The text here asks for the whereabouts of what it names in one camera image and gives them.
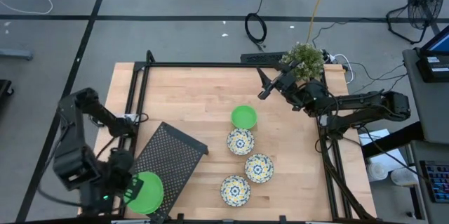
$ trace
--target potted plant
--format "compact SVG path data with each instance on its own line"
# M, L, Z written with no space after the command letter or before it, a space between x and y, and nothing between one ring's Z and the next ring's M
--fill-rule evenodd
M311 78L320 77L323 71L323 54L310 44L296 43L285 55L282 55L282 63L290 63L292 60L300 64L292 70L297 81L309 81Z

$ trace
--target white container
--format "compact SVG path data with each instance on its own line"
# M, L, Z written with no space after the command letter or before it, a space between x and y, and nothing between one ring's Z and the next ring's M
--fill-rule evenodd
M388 171L381 163L368 164L366 166L366 173L370 182L384 180L388 176Z
M391 172L391 181L400 186L417 185L418 176L406 168L401 168Z

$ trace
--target green bowl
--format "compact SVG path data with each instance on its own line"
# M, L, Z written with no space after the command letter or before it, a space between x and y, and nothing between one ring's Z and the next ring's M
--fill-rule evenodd
M143 180L143 185L138 196L130 201L127 194L123 196L125 202L128 202L128 207L135 213L150 214L155 212L163 200L163 185L161 179L152 172L144 171L135 174L132 181L135 179Z
M231 121L238 129L251 129L257 123L257 114L251 106L241 105L232 111Z

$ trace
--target electric fan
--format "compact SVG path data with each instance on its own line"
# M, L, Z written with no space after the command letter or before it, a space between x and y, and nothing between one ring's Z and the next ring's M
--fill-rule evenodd
M392 11L389 11L387 14L387 23L388 23L388 30L392 32L393 34L399 36L402 39L405 39L410 42L410 44L416 44L422 41L422 38L424 37L424 34L426 32L426 29L428 26L432 25L436 18L438 17L438 14L440 13L441 6L443 5L443 0L408 0L407 5L401 8L394 9ZM395 19L398 18L398 16L407 8L408 12L408 21L412 25L412 27L416 29L422 30L421 38L419 41L412 41L409 38L403 36L402 34L399 34L395 32L391 28L392 22L398 22L395 21ZM400 13L394 17L391 18L390 15L392 13L398 12Z

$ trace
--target computer monitor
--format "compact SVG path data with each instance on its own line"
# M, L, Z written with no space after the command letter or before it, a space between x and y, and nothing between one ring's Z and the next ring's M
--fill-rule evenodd
M421 51L433 55L449 55L449 25L427 42Z

